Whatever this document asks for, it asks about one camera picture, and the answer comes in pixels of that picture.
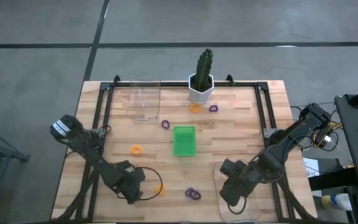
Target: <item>potted cactus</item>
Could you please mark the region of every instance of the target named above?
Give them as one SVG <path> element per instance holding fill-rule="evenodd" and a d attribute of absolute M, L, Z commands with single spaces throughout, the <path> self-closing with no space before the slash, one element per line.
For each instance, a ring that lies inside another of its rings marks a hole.
<path fill-rule="evenodd" d="M 194 103 L 207 103 L 214 89 L 214 77 L 209 74 L 213 53 L 206 49 L 198 59 L 197 71 L 189 76 L 189 97 Z"/>

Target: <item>wooden tabletop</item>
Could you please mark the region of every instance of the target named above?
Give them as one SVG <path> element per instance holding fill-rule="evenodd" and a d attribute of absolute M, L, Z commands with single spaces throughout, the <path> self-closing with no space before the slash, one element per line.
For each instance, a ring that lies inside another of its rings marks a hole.
<path fill-rule="evenodd" d="M 91 128 L 100 82 L 85 82 L 81 92 L 76 117 Z M 287 128 L 293 118 L 283 81 L 268 81 L 274 115 L 278 128 Z M 128 160 L 135 166 L 157 170 L 166 186 L 166 194 L 149 201 L 128 205 L 118 199 L 101 180 L 99 184 L 94 221 L 97 222 L 221 222 L 228 214 L 217 197 L 214 165 L 226 158 L 249 161 L 263 147 L 262 134 L 254 89 L 251 87 L 215 87 L 207 105 L 199 113 L 189 110 L 186 87 L 161 87 L 160 109 L 155 121 L 136 121 L 128 118 L 127 106 L 130 88 L 115 88 L 109 125 L 112 131 L 106 136 L 104 158 L 109 162 Z M 268 118 L 264 103 L 265 117 Z M 210 105 L 218 105 L 219 111 L 208 111 Z M 169 120 L 170 130 L 161 128 L 161 121 Z M 172 150 L 174 126 L 195 126 L 197 155 L 175 157 Z M 130 154 L 133 145 L 143 148 L 141 155 Z M 64 163 L 52 218 L 58 217 L 78 193 L 85 161 L 78 154 L 70 154 Z M 305 165 L 299 149 L 288 156 L 286 170 L 290 188 L 306 210 L 316 217 L 312 194 L 306 176 Z M 145 170 L 146 180 L 141 183 L 143 197 L 154 194 L 158 177 Z M 199 190 L 201 200 L 185 197 L 189 187 Z M 258 221 L 275 221 L 275 207 L 270 184 L 259 184 L 253 198 L 259 208 Z M 287 210 L 282 197 L 285 217 Z"/>

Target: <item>orange ring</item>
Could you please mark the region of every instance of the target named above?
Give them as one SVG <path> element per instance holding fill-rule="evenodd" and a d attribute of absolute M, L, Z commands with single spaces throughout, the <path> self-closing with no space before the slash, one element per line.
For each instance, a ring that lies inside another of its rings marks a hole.
<path fill-rule="evenodd" d="M 131 147 L 131 154 L 133 154 L 133 155 L 142 154 L 142 148 L 140 146 L 132 146 Z"/>
<path fill-rule="evenodd" d="M 190 105 L 190 110 L 191 110 L 191 112 L 193 112 L 193 113 L 200 112 L 200 105 L 198 105 L 198 104 L 192 104 L 192 105 Z"/>
<path fill-rule="evenodd" d="M 157 186 L 155 186 L 154 188 L 154 194 L 157 194 L 161 189 L 161 184 L 158 184 Z M 165 196 L 165 194 L 167 193 L 167 190 L 165 188 L 165 185 L 162 185 L 162 190 L 159 196 Z"/>

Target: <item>gray floor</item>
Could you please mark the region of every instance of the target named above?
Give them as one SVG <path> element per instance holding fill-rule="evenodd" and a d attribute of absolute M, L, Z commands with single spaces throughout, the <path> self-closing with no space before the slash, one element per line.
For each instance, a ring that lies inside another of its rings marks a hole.
<path fill-rule="evenodd" d="M 90 43 L 102 0 L 0 0 L 0 44 Z M 358 41 L 358 0 L 111 0 L 101 42 Z M 91 80 L 184 80 L 203 49 L 99 49 Z M 285 80 L 292 105 L 358 92 L 358 47 L 216 48 L 212 74 Z M 23 152 L 0 195 L 0 223 L 48 220 L 65 148 L 48 127 L 73 114 L 90 49 L 0 49 L 0 134 Z M 333 105 L 324 105 L 331 112 Z M 340 148 L 349 154 L 339 133 Z M 304 152 L 338 157 L 337 149 Z M 318 206 L 324 220 L 341 220 Z"/>

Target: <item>transparent tray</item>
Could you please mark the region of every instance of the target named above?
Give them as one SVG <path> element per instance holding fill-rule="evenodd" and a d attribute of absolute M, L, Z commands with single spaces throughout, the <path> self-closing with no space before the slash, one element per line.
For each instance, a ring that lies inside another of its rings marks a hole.
<path fill-rule="evenodd" d="M 222 166 L 222 162 L 217 162 L 214 164 L 214 179 L 215 179 L 215 188 L 216 195 L 218 196 L 218 205 L 219 212 L 221 213 L 221 218 L 226 223 L 238 223 L 238 222 L 254 222 L 260 218 L 261 211 L 257 205 L 256 197 L 254 193 L 251 193 L 247 197 L 247 205 L 244 211 L 235 215 L 231 213 L 227 207 L 227 203 L 223 200 L 223 198 L 219 195 L 219 191 L 223 187 L 224 181 L 227 179 L 225 175 L 223 175 L 219 169 Z M 241 211 L 244 206 L 244 198 L 241 197 L 239 203 L 235 207 L 231 207 L 233 212 Z"/>
<path fill-rule="evenodd" d="M 131 82 L 126 116 L 137 121 L 157 119 L 160 111 L 161 82 L 149 77 Z"/>

